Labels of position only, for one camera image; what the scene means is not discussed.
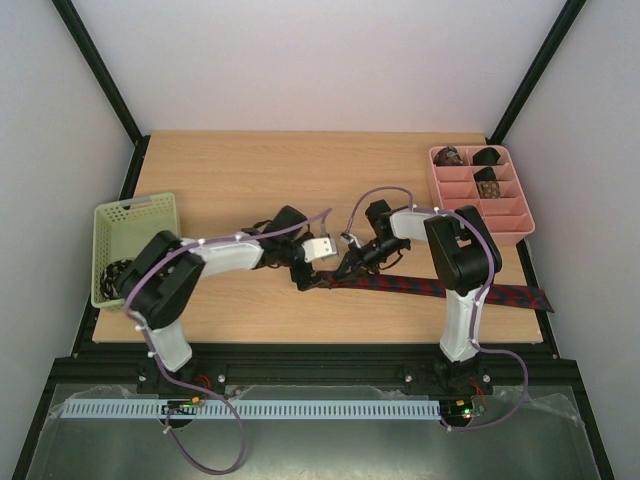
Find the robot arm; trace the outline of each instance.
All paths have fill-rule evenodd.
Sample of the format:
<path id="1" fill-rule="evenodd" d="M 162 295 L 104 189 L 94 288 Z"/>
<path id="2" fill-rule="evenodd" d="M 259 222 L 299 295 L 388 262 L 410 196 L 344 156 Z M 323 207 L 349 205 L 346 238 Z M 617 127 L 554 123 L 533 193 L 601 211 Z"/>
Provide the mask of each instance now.
<path id="1" fill-rule="evenodd" d="M 491 235 L 474 207 L 456 210 L 483 236 L 493 255 L 494 270 L 501 269 L 502 260 Z M 373 202 L 366 216 L 376 237 L 360 245 L 355 237 L 338 269 L 335 279 L 347 279 L 363 273 L 379 273 L 380 265 L 389 256 L 411 248 L 411 240 L 427 241 L 438 278 L 447 289 L 447 321 L 440 347 L 452 362 L 471 359 L 476 350 L 470 343 L 473 326 L 475 338 L 480 325 L 479 318 L 486 293 L 476 296 L 489 275 L 488 259 L 477 238 L 450 216 L 422 213 L 408 208 L 391 210 L 387 202 Z M 337 254 L 335 242 L 327 235 L 315 238 L 310 232 L 299 236 L 300 229 L 270 238 L 260 238 L 259 227 L 264 233 L 275 233 L 306 220 L 291 207 L 284 207 L 271 221 L 261 222 L 253 228 L 236 234 L 235 241 L 214 244 L 202 243 L 177 256 L 167 265 L 163 278 L 152 277 L 132 301 L 132 309 L 143 318 L 148 335 L 157 354 L 170 371 L 177 371 L 190 358 L 191 348 L 184 336 L 179 317 L 186 307 L 191 293 L 201 277 L 231 270 L 252 270 L 264 266 L 288 267 L 291 278 L 300 290 L 318 286 L 322 281 L 315 274 L 311 262 Z M 128 297 L 142 277 L 168 253 L 192 240 L 180 240 L 170 232 L 160 232 L 145 247 L 132 265 L 118 278 L 116 289 L 122 297 Z"/>
<path id="2" fill-rule="evenodd" d="M 273 220 L 261 222 L 235 235 L 235 241 L 217 242 L 190 249 L 167 264 L 162 275 L 151 277 L 133 299 L 131 308 L 144 320 L 146 334 L 157 355 L 171 372 L 182 368 L 192 351 L 184 335 L 180 315 L 200 278 L 231 270 L 253 270 L 264 266 L 306 265 L 319 258 L 337 254 L 335 242 L 328 236 L 314 238 L 310 232 L 300 237 L 300 229 L 282 235 L 253 240 L 260 233 L 274 233 L 304 222 L 306 217 L 286 206 Z M 258 226 L 264 226 L 263 232 Z M 117 279 L 116 289 L 126 298 L 147 272 L 168 253 L 181 246 L 198 244 L 179 239 L 171 232 L 158 233 L 131 266 Z"/>
<path id="3" fill-rule="evenodd" d="M 500 271 L 502 258 L 489 231 L 474 207 L 456 213 L 482 235 L 491 250 L 494 271 Z M 471 359 L 477 350 L 470 340 L 477 338 L 482 307 L 488 291 L 476 298 L 489 275 L 489 264 L 478 239 L 451 216 L 413 211 L 391 210 L 387 202 L 373 202 L 366 210 L 376 238 L 359 245 L 348 237 L 349 252 L 336 271 L 337 279 L 347 279 L 366 272 L 378 273 L 380 264 L 401 249 L 410 249 L 410 240 L 429 242 L 438 279 L 447 290 L 447 320 L 440 348 L 450 362 Z M 473 314 L 476 303 L 476 314 Z"/>

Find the checkered ribbon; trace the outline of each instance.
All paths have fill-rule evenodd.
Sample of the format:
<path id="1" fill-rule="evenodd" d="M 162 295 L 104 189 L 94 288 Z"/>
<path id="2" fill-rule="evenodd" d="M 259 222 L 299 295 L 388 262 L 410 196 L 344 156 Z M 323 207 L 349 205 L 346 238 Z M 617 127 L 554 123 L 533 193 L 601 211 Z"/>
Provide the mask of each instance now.
<path id="1" fill-rule="evenodd" d="M 332 278 L 332 272 L 318 272 L 318 274 L 328 281 L 325 288 L 355 288 L 441 298 L 446 296 L 444 285 L 439 280 L 430 278 L 365 275 L 354 280 L 336 281 Z M 523 285 L 493 284 L 485 303 L 553 312 L 544 290 Z"/>

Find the wire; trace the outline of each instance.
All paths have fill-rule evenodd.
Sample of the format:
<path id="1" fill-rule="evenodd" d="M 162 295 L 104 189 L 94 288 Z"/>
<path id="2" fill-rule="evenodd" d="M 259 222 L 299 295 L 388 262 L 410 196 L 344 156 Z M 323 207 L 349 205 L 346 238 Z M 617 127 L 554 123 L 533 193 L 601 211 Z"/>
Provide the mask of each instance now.
<path id="1" fill-rule="evenodd" d="M 202 240 L 197 241 L 197 242 L 192 242 L 192 243 L 189 243 L 187 245 L 183 245 L 180 248 L 168 253 L 163 259 L 161 259 L 158 263 L 156 263 L 153 267 L 151 267 L 149 269 L 149 271 L 145 275 L 143 275 L 143 277 L 140 279 L 140 281 L 131 289 L 131 292 L 129 292 L 129 295 L 125 299 L 125 302 L 124 302 L 124 313 L 129 318 L 134 320 L 141 327 L 141 332 L 142 332 L 142 335 L 144 337 L 145 342 L 147 343 L 147 346 L 149 347 L 149 352 L 150 352 L 151 356 L 155 359 L 156 365 L 158 366 L 158 370 L 160 371 L 162 376 L 168 382 L 173 383 L 174 385 L 177 385 L 177 386 L 183 387 L 183 388 L 188 388 L 188 389 L 194 390 L 196 392 L 204 393 L 209 398 L 214 398 L 216 400 L 221 401 L 222 403 L 224 403 L 226 405 L 226 407 L 229 409 L 229 411 L 233 414 L 233 416 L 235 417 L 236 421 L 238 422 L 238 426 L 240 427 L 240 434 L 241 434 L 240 452 L 238 453 L 238 457 L 236 458 L 235 462 L 233 462 L 233 464 L 229 468 L 227 468 L 225 470 L 215 470 L 215 469 L 206 467 L 203 464 L 201 464 L 200 462 L 198 462 L 182 446 L 182 444 L 178 440 L 178 437 L 174 433 L 173 428 L 169 424 L 169 421 L 171 420 L 171 415 L 173 415 L 175 413 L 176 409 L 172 409 L 172 410 L 169 411 L 169 413 L 167 414 L 167 417 L 165 418 L 165 427 L 166 427 L 165 428 L 165 433 L 168 433 L 169 436 L 173 439 L 174 443 L 178 447 L 178 450 L 180 451 L 182 456 L 187 460 L 187 462 L 189 462 L 189 464 L 191 466 L 193 466 L 197 470 L 201 471 L 202 473 L 206 473 L 208 475 L 225 475 L 227 473 L 235 472 L 236 470 L 238 470 L 238 468 L 240 468 L 240 466 L 242 465 L 242 461 L 244 460 L 244 456 L 245 456 L 246 450 L 247 450 L 247 434 L 246 434 L 246 431 L 245 431 L 244 422 L 240 418 L 240 415 L 238 414 L 238 411 L 235 409 L 235 407 L 229 402 L 229 400 L 224 398 L 224 396 L 222 396 L 222 395 L 220 395 L 218 393 L 215 393 L 214 391 L 212 391 L 212 390 L 210 390 L 208 388 L 203 388 L 203 387 L 200 387 L 198 385 L 193 385 L 193 384 L 190 384 L 190 383 L 181 382 L 180 380 L 176 380 L 171 375 L 169 375 L 169 372 L 167 372 L 164 364 L 162 363 L 162 360 L 160 359 L 160 356 L 157 354 L 157 350 L 155 348 L 153 340 L 151 339 L 151 336 L 149 335 L 149 326 L 147 325 L 146 320 L 144 319 L 144 317 L 142 315 L 140 315 L 137 312 L 133 312 L 131 310 L 131 304 L 132 304 L 133 300 L 136 298 L 136 296 L 140 293 L 140 290 L 142 290 L 142 288 L 145 286 L 145 284 L 149 281 L 149 279 L 151 279 L 156 274 L 156 272 L 158 272 L 158 270 L 160 270 L 166 264 L 171 262 L 177 256 L 182 255 L 183 253 L 188 252 L 191 249 L 198 248 L 198 247 L 200 247 L 202 245 L 211 245 L 211 244 L 220 243 L 220 242 L 233 242 L 233 241 L 235 241 L 235 242 L 247 242 L 247 241 L 252 241 L 252 240 L 261 240 L 263 238 L 275 237 L 275 236 L 278 236 L 278 235 L 283 235 L 285 233 L 292 232 L 292 231 L 297 230 L 299 228 L 302 228 L 304 226 L 311 225 L 312 223 L 314 223 L 314 222 L 316 222 L 318 220 L 320 221 L 320 226 L 321 226 L 322 232 L 325 232 L 326 231 L 327 216 L 331 212 L 332 212 L 332 209 L 328 208 L 327 210 L 325 210 L 324 212 L 320 213 L 319 215 L 316 215 L 315 217 L 307 219 L 304 222 L 300 222 L 300 223 L 298 223 L 296 225 L 293 225 L 293 226 L 287 227 L 287 228 L 283 228 L 282 230 L 278 230 L 278 231 L 275 231 L 275 232 L 261 233 L 259 235 L 246 235 L 246 234 L 240 235 L 240 234 L 238 234 L 238 235 L 233 235 L 233 236 L 228 236 L 228 237 L 211 238 L 211 239 L 208 239 L 208 240 L 202 239 Z"/>
<path id="2" fill-rule="evenodd" d="M 493 282 L 493 279 L 495 277 L 495 264 L 493 262 L 493 255 L 491 254 L 491 249 L 489 248 L 489 245 L 487 244 L 486 240 L 482 237 L 480 232 L 468 220 L 458 215 L 454 211 L 442 210 L 439 208 L 416 208 L 413 211 L 418 213 L 435 213 L 437 215 L 449 215 L 455 218 L 467 230 L 469 230 L 473 234 L 473 236 L 476 237 L 476 239 L 480 243 L 480 246 L 484 250 L 485 255 L 487 256 L 487 259 L 489 260 L 489 275 L 487 277 L 486 282 L 478 290 L 475 301 L 473 302 L 473 307 L 471 309 L 471 322 L 469 325 L 469 341 L 471 342 L 471 345 L 473 346 L 473 348 L 475 348 L 479 352 L 486 353 L 489 355 L 508 355 L 514 358 L 522 367 L 522 374 L 524 377 L 524 381 L 522 384 L 522 393 L 520 394 L 520 398 L 518 399 L 518 402 L 516 403 L 516 405 L 509 412 L 507 412 L 505 415 L 498 418 L 497 420 L 493 420 L 492 422 L 483 423 L 482 425 L 472 425 L 472 426 L 467 425 L 466 427 L 453 427 L 447 423 L 444 417 L 440 419 L 440 422 L 445 427 L 447 427 L 447 430 L 455 430 L 458 432 L 470 432 L 474 430 L 483 430 L 485 428 L 494 427 L 508 420 L 511 416 L 513 416 L 514 413 L 518 411 L 518 409 L 524 403 L 525 399 L 527 398 L 527 393 L 529 389 L 529 370 L 527 369 L 527 364 L 524 362 L 522 357 L 517 353 L 512 352 L 511 350 L 484 348 L 480 346 L 480 344 L 478 343 L 478 340 L 474 338 L 474 330 L 475 330 L 476 322 L 478 319 L 478 306 L 480 305 L 480 300 L 482 299 L 482 295 L 484 294 L 484 292 L 491 286 L 491 283 Z"/>
<path id="3" fill-rule="evenodd" d="M 380 192 L 382 190 L 398 190 L 400 192 L 404 192 L 409 196 L 409 209 L 413 210 L 413 193 L 411 193 L 410 190 L 407 190 L 404 187 L 396 187 L 393 185 L 388 185 L 385 187 L 377 187 L 377 188 L 373 188 L 371 190 L 369 190 L 368 192 L 364 193 L 356 202 L 355 207 L 353 207 L 353 211 L 351 212 L 351 217 L 349 217 L 349 222 L 347 223 L 347 228 L 344 229 L 344 232 L 342 232 L 342 235 L 344 236 L 348 236 L 349 232 L 351 231 L 351 227 L 353 226 L 353 220 L 356 218 L 356 213 L 358 213 L 358 207 L 360 207 L 360 204 L 362 203 L 362 201 L 367 198 L 369 195 L 371 195 L 372 193 L 375 192 Z"/>

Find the wooden table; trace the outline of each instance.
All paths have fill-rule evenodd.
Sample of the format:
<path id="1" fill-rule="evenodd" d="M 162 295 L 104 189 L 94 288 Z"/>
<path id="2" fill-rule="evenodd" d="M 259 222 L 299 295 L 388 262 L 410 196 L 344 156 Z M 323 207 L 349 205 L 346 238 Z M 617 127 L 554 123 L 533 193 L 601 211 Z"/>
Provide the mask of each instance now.
<path id="1" fill-rule="evenodd" d="M 428 150 L 435 145 L 484 143 L 482 134 L 273 133 L 157 131 L 151 137 L 136 196 L 174 192 L 183 236 L 217 237 L 272 218 L 289 204 L 311 217 L 327 207 L 338 239 L 354 203 L 381 185 L 409 188 L 431 206 Z M 406 204 L 399 192 L 380 192 Z M 367 241 L 373 232 L 364 208 L 352 230 Z M 525 285 L 515 247 L 500 247 L 497 283 Z M 333 269 L 339 259 L 315 262 Z M 388 273 L 435 278 L 426 243 L 413 242 Z M 444 328 L 440 298 L 361 290 L 297 291 L 287 269 L 264 268 L 216 275 L 199 282 L 182 321 L 192 342 L 421 343 L 438 342 Z M 102 312 L 96 342 L 139 342 L 123 314 Z M 540 342 L 532 310 L 486 305 L 484 342 Z"/>

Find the white wall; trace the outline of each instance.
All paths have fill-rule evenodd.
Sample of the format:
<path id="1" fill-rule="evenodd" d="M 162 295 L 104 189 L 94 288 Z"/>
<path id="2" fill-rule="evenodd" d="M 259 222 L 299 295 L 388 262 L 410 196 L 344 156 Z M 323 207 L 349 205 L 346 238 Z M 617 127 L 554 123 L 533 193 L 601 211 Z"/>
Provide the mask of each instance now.
<path id="1" fill-rule="evenodd" d="M 620 479 L 640 471 L 638 25 L 633 0 L 587 2 L 505 142 L 561 353 L 578 360 Z"/>
<path id="2" fill-rule="evenodd" d="M 92 212 L 132 146 L 49 1 L 0 16 L 0 478 L 10 478 L 91 277 Z"/>
<path id="3" fill-rule="evenodd" d="M 564 0 L 76 0 L 144 131 L 490 134 Z"/>

